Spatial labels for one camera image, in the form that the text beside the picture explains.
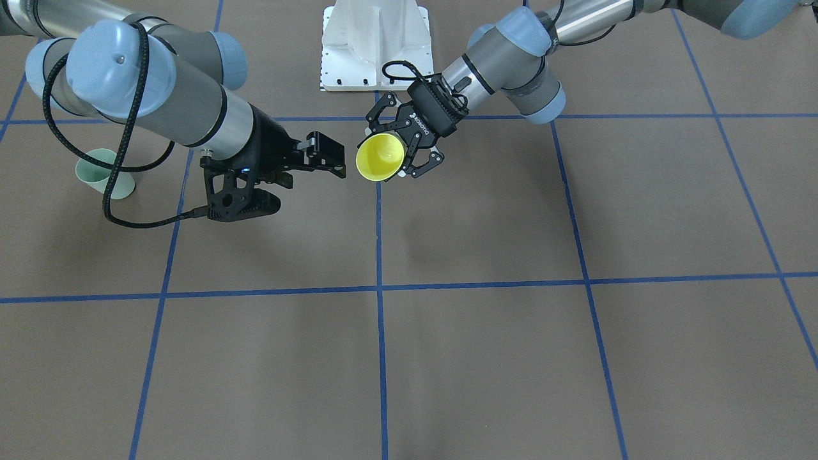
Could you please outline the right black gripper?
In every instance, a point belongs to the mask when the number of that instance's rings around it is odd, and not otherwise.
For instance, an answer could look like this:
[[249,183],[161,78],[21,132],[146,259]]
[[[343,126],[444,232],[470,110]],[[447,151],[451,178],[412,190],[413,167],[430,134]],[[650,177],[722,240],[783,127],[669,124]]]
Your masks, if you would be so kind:
[[253,130],[248,142],[231,157],[230,169],[244,181],[294,186],[290,169],[321,170],[346,178],[345,147],[321,133],[307,134],[306,140],[292,139],[280,123],[251,107]]

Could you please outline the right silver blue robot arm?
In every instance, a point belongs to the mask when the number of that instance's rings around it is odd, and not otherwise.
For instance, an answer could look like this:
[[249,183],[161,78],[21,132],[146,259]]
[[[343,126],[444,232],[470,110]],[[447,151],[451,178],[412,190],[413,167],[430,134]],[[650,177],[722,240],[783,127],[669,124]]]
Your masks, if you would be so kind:
[[233,36],[111,1],[3,1],[2,35],[39,39],[26,79],[48,108],[133,123],[197,149],[214,176],[290,187],[292,170],[346,175],[338,142],[293,139],[236,95],[247,61]]

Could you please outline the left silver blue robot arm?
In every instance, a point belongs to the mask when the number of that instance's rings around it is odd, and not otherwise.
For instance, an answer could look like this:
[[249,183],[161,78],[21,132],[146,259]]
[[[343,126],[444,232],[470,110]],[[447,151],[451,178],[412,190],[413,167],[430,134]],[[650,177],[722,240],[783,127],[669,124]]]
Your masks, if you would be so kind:
[[382,66],[389,81],[406,81],[409,100],[389,91],[366,114],[357,171],[370,181],[418,178],[444,161],[437,142],[494,94],[503,94],[531,123],[549,123],[566,104],[548,58],[556,50],[591,44],[617,24],[673,9],[722,34],[756,38],[794,11],[798,1],[561,1],[548,11],[523,5],[475,30],[467,50],[440,73],[405,60]]

